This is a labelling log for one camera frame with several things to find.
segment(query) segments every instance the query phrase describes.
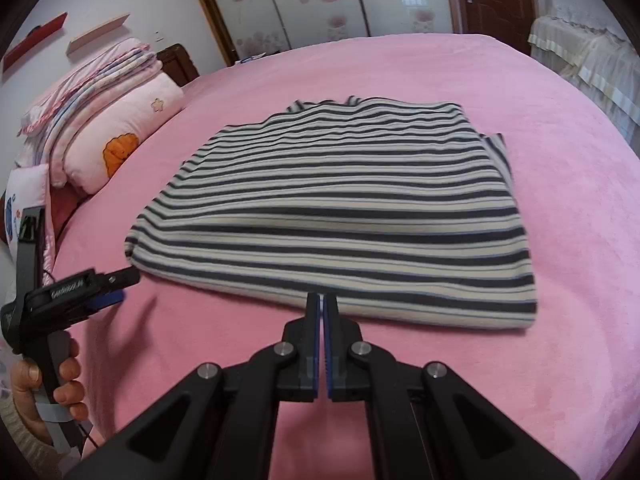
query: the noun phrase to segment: stack of bedding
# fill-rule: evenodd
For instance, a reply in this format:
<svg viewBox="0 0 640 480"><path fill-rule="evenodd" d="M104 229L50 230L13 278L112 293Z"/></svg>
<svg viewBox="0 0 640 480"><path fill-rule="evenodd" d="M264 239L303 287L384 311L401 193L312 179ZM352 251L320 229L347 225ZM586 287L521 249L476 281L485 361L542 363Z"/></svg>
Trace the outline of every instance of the stack of bedding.
<svg viewBox="0 0 640 480"><path fill-rule="evenodd" d="M640 57L602 0L551 0L529 36L531 57L573 84L640 155Z"/></svg>
<svg viewBox="0 0 640 480"><path fill-rule="evenodd" d="M182 109L182 90L161 69L148 44L129 38L67 74L23 115L17 165L48 164L53 187L95 194Z"/></svg>

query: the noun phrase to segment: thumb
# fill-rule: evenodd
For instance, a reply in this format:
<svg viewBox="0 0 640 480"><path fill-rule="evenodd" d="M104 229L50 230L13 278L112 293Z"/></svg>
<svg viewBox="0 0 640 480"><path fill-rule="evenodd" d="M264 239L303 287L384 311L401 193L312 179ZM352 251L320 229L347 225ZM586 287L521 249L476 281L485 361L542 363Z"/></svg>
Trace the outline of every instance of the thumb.
<svg viewBox="0 0 640 480"><path fill-rule="evenodd" d="M26 360L18 361L11 370L11 383L18 413L23 419L39 420L40 416L31 391L42 383L42 373L38 366Z"/></svg>

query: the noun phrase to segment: wooden headboard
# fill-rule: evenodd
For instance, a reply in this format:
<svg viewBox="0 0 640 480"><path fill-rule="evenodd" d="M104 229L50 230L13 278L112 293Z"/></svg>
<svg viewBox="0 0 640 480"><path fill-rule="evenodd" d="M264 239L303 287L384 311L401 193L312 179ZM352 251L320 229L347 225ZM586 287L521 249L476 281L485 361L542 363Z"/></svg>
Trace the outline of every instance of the wooden headboard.
<svg viewBox="0 0 640 480"><path fill-rule="evenodd" d="M158 59L162 61L164 73L178 86L185 86L200 75L186 49L180 43L158 52Z"/></svg>

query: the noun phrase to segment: red shelf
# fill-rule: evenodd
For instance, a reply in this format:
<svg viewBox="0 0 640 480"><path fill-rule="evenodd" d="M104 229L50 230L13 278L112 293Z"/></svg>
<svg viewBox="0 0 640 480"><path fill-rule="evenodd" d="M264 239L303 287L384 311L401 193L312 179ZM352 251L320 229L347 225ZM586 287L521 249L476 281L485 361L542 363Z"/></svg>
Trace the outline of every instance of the red shelf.
<svg viewBox="0 0 640 480"><path fill-rule="evenodd" d="M48 38L51 34L60 30L66 20L66 12L60 14L57 18L54 18L49 23L45 23L40 28L34 30L24 40L14 46L9 52L4 54L4 63L2 64L2 71L6 72L9 67L30 51L34 46L40 43L42 40Z"/></svg>

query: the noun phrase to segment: fingernail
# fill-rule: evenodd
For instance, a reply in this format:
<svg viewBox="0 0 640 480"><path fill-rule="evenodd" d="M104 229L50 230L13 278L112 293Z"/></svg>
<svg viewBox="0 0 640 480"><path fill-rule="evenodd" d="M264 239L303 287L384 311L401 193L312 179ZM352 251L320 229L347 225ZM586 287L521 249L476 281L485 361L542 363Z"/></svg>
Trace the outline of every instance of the fingernail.
<svg viewBox="0 0 640 480"><path fill-rule="evenodd" d="M29 366L29 377L32 381L37 381L40 376L40 369L36 365Z"/></svg>

